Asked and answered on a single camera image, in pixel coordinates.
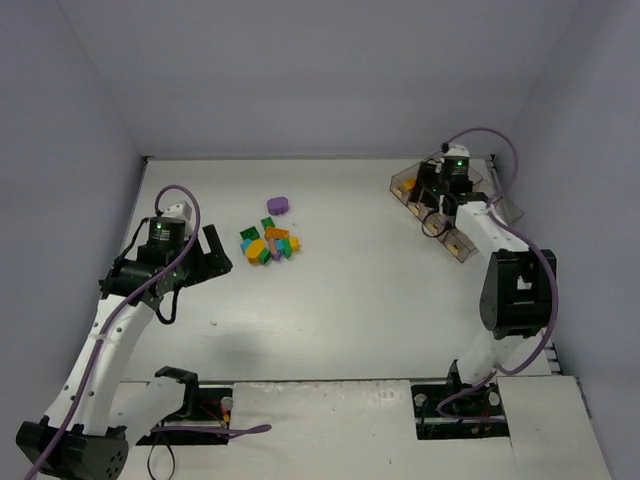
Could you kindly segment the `orange lego plate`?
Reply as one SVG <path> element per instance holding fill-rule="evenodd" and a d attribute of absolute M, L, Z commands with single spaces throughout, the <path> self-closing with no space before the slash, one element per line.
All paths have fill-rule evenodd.
<path fill-rule="evenodd" d="M 264 236 L 266 238 L 284 239 L 289 237 L 289 231 L 277 227 L 267 227 Z"/>

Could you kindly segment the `yellow curved lego brick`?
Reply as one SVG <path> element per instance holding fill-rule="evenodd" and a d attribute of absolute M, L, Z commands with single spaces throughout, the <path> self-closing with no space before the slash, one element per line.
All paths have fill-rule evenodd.
<path fill-rule="evenodd" d="M 415 178 L 409 178 L 407 180 L 405 180 L 402 184 L 403 186 L 403 190 L 405 192 L 410 192 L 415 188 L 416 185 L 416 179 Z"/>

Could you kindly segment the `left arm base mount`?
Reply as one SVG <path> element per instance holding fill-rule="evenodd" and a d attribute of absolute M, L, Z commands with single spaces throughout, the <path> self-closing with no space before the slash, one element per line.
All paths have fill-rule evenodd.
<path fill-rule="evenodd" d="M 221 401 L 233 397 L 233 390 L 228 386 L 201 386 L 195 372 L 176 367 L 165 366 L 155 373 L 156 378 L 170 378 L 186 386 L 183 406 L 180 410 L 165 417 L 162 425 L 192 425 L 196 427 L 227 428 L 231 414 Z M 199 433 L 193 431 L 169 431 L 150 433 L 142 437 L 137 446 L 169 445 L 169 446 L 222 446 L 229 440 L 220 434 Z"/>

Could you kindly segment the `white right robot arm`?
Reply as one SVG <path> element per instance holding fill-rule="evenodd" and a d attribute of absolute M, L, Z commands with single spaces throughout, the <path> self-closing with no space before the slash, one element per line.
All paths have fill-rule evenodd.
<path fill-rule="evenodd" d="M 426 207 L 426 221 L 466 236 L 487 262 L 480 332 L 448 373 L 452 401 L 474 395 L 496 373 L 525 370 L 544 349 L 559 310 L 555 253 L 517 232 L 494 199 L 474 190 L 469 162 L 461 152 L 422 161 L 411 192 Z"/>

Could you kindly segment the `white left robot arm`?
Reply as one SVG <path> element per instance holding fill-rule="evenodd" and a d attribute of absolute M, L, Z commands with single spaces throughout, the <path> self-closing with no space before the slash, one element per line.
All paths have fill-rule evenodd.
<path fill-rule="evenodd" d="M 186 233 L 186 221 L 152 217 L 137 257 L 118 257 L 100 282 L 92 328 L 56 400 L 37 422 L 25 421 L 16 444 L 30 460 L 27 478 L 116 479 L 129 451 L 166 418 L 190 416 L 199 401 L 194 372 L 160 368 L 119 408 L 113 400 L 141 334 L 160 316 L 168 293 L 229 273 L 233 267 L 214 225 Z M 210 250 L 197 239 L 203 234 Z"/>

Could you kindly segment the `purple rounded lego brick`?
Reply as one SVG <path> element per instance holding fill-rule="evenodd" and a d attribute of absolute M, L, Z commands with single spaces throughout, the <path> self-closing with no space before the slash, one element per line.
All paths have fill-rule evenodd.
<path fill-rule="evenodd" d="M 285 196 L 270 198 L 266 202 L 266 207 L 270 215 L 284 215 L 290 210 L 289 199 Z"/>

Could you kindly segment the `dark green square lego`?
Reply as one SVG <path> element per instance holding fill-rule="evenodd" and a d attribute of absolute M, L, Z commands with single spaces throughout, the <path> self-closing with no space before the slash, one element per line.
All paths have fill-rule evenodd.
<path fill-rule="evenodd" d="M 255 226 L 251 226 L 246 228 L 240 232 L 241 238 L 243 241 L 250 240 L 254 241 L 260 238 L 260 233 L 258 232 Z"/>

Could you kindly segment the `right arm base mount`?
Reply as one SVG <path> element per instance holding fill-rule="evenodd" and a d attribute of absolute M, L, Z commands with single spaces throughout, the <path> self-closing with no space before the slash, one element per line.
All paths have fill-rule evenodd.
<path fill-rule="evenodd" d="M 496 382 L 438 405 L 454 394 L 445 383 L 412 383 L 411 400 L 419 441 L 475 440 L 510 436 L 502 397 Z"/>

